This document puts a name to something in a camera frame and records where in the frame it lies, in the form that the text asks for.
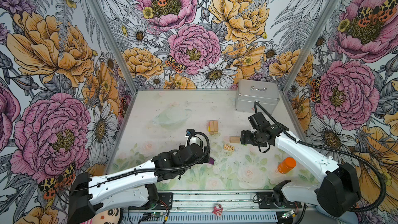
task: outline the case lid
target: case lid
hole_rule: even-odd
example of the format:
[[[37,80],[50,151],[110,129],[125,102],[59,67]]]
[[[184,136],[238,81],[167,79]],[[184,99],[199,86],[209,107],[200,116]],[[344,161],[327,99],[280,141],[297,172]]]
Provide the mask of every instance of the case lid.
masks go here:
[[[277,102],[279,99],[278,87],[272,82],[259,82],[252,80],[240,80],[238,84],[238,99],[247,99],[259,102]]]

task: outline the floral tablecloth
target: floral tablecloth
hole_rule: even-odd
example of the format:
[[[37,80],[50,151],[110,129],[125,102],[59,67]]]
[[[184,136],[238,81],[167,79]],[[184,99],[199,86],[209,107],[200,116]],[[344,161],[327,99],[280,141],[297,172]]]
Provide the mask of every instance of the floral tablecloth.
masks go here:
[[[271,189],[283,180],[301,183],[318,183],[313,175],[297,165],[286,175],[276,171],[288,154],[272,147],[260,153],[257,147],[230,144],[230,136],[240,136],[250,130],[247,120],[251,114],[234,110],[235,91],[140,91],[134,103],[121,142],[108,172],[113,173],[141,164],[160,152],[177,149],[186,142],[185,131],[193,128],[207,132],[207,121],[218,120],[218,134],[208,135],[210,155],[214,165],[195,165],[180,180],[157,183],[159,191],[165,190],[240,190]],[[155,124],[165,121],[164,113],[173,115],[174,124]],[[295,131],[282,101],[273,115],[293,132]],[[235,151],[223,149],[224,144]]]

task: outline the orange flower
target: orange flower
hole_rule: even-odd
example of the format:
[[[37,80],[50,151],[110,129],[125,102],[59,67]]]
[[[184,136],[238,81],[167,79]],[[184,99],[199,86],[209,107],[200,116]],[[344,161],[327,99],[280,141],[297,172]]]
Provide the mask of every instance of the orange flower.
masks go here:
[[[58,210],[48,207],[46,211],[42,207],[34,207],[27,215],[21,217],[14,224],[57,224]]]
[[[83,102],[89,106],[100,104],[101,107],[105,102],[111,104],[113,113],[119,115],[119,94],[116,89],[117,82],[110,75],[105,62],[101,62],[99,69],[96,69],[95,75],[90,75],[84,82],[82,88]]]
[[[261,68],[261,59],[263,58],[265,46],[256,47],[237,42],[235,44],[227,45],[222,54],[227,57],[234,58],[230,67],[237,67],[238,73],[235,75],[234,84],[238,83],[240,79],[248,79],[255,71]]]
[[[174,77],[170,76],[169,82],[165,81],[163,88],[196,89],[196,86],[190,78],[176,74]]]
[[[86,172],[92,177],[105,175],[105,164],[94,164],[88,167]]]
[[[211,0],[209,11],[215,15],[215,23],[225,23],[225,39],[232,42],[241,41],[247,44],[264,33],[269,14],[267,3],[258,6],[259,0]]]
[[[301,124],[303,131],[306,131],[311,122],[311,108],[310,108],[310,99],[302,96],[299,98],[297,96],[292,101],[292,107],[295,111],[296,117]]]
[[[22,18],[14,14],[13,19],[25,35],[8,34],[7,47],[21,66],[19,71],[23,75],[46,75],[42,82],[47,83],[55,73],[63,74],[72,81],[72,87],[78,87],[79,82],[94,71],[92,50],[77,26],[68,24],[68,38],[61,59],[58,37],[61,22],[54,16],[44,20],[39,14],[30,15],[25,11]]]
[[[397,214],[398,143],[382,128],[367,126],[361,128],[357,142],[359,142],[359,151],[353,154],[373,164],[385,178],[387,194],[379,209]],[[380,183],[376,174],[368,170],[363,163],[356,169],[362,197],[368,202],[374,202],[380,192]]]
[[[162,60],[149,50],[142,50],[138,47],[126,49],[123,52],[123,58],[133,78],[135,75],[142,75],[149,79],[153,75],[160,75],[164,72]]]
[[[299,57],[301,49],[295,50],[294,52],[288,51],[277,56],[278,62],[274,62],[269,66],[269,75],[282,77],[288,75]],[[296,76],[296,82],[304,87],[312,77],[312,63],[314,62],[314,55],[310,54],[307,60],[304,62],[300,69],[300,72]]]

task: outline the tabletop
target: tabletop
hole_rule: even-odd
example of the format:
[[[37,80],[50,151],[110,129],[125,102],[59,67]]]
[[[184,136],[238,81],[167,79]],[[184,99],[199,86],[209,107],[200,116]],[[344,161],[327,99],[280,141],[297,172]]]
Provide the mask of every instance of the tabletop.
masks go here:
[[[277,172],[278,164],[289,155],[276,147],[260,153],[256,146],[229,142],[230,136],[251,129],[252,113],[235,110],[235,95],[233,90],[139,91],[107,172],[135,167],[161,152],[178,149],[186,143],[186,129],[192,128],[209,137],[214,165],[195,165],[180,180],[159,182],[159,191],[272,189],[283,180],[318,183],[300,164],[287,174]],[[283,101],[273,116],[295,132]],[[218,121],[217,134],[209,134],[210,120]],[[224,150],[224,144],[235,151]]]

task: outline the ventilation grille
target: ventilation grille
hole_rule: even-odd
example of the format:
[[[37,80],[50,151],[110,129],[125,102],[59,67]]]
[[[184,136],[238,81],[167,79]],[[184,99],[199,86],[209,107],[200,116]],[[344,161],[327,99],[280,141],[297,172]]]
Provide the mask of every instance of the ventilation grille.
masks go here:
[[[130,213],[130,219],[127,213],[123,213],[123,221],[125,224],[136,224],[141,219],[142,214]],[[155,218],[147,221],[142,221],[142,224],[163,223],[164,216],[158,221]],[[176,213],[172,212],[166,223],[262,223],[262,222],[277,222],[275,212],[224,212],[221,217],[217,217],[213,213]]]

